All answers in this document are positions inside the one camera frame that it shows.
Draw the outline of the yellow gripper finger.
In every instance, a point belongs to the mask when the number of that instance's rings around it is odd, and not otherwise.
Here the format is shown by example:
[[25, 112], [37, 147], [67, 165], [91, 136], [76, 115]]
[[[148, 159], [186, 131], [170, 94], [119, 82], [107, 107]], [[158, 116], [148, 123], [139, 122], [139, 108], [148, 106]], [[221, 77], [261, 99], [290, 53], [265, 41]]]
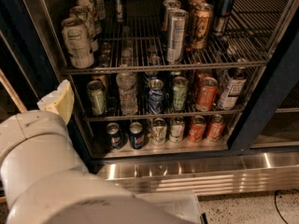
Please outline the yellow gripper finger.
[[59, 115], [65, 124], [72, 116], [75, 103], [74, 92], [70, 82], [63, 80], [55, 91], [50, 92], [37, 102], [40, 110], [49, 111]]

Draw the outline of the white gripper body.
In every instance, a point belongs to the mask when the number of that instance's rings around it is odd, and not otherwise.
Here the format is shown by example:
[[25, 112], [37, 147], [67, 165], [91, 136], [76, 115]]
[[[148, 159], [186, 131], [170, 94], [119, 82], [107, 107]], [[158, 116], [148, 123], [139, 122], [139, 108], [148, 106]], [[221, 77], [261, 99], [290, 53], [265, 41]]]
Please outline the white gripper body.
[[45, 111], [20, 113], [0, 126], [2, 172], [60, 172], [75, 167], [64, 121]]

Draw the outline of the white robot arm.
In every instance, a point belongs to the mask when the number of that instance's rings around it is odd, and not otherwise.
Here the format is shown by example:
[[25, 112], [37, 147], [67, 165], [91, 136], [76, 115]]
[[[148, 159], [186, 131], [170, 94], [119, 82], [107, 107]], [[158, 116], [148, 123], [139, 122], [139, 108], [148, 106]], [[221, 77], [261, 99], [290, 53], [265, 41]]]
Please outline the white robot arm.
[[89, 173], [66, 128], [68, 80], [0, 125], [7, 224], [192, 224]]

